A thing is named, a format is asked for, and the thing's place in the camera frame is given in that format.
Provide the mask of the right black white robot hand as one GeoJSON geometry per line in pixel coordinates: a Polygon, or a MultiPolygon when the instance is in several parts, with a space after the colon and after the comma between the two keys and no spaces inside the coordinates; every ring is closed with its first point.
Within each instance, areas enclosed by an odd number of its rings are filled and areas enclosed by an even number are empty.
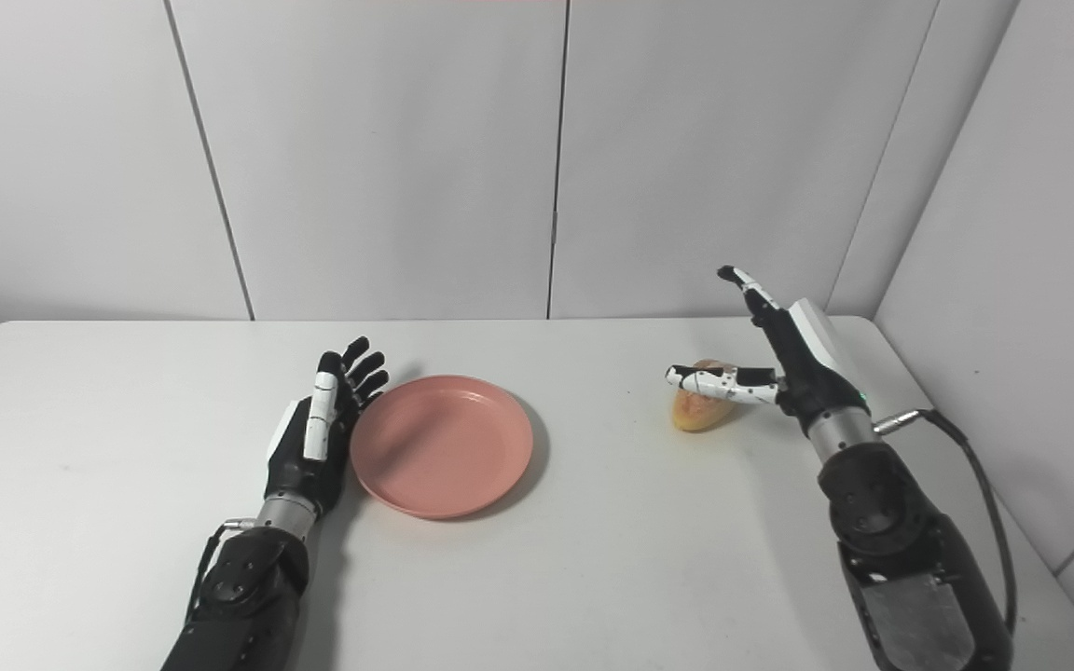
{"type": "Polygon", "coordinates": [[[821,340],[824,323],[806,318],[803,302],[782,307],[750,273],[732,265],[720,267],[717,276],[740,289],[751,322],[775,353],[777,368],[674,364],[665,374],[669,385],[712,400],[772,404],[793,417],[817,449],[876,442],[862,392],[836,365],[821,340]]]}

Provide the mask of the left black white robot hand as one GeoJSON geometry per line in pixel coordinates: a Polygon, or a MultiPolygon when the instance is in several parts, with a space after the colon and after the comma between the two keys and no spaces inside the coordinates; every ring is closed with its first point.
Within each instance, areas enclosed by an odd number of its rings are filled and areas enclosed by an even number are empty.
{"type": "Polygon", "coordinates": [[[296,497],[317,515],[332,511],[344,488],[355,425],[389,379],[383,353],[372,349],[365,335],[342,352],[324,352],[310,395],[290,403],[274,432],[265,497],[296,497]]]}

